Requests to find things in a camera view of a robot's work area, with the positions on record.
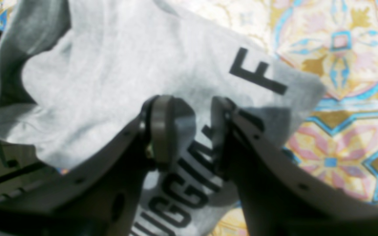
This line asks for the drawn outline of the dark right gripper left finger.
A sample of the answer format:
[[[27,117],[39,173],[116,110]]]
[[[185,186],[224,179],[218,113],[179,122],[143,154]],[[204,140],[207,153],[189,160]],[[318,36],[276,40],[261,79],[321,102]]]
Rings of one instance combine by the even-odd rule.
[[[177,157],[175,98],[154,96],[68,174],[0,199],[0,236],[126,236],[148,172]]]

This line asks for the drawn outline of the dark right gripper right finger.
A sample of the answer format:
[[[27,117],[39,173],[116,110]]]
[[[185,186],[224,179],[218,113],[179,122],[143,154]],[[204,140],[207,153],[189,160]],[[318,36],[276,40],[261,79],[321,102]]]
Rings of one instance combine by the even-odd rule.
[[[297,167],[234,102],[211,102],[215,173],[237,187],[251,236],[378,236],[378,206]]]

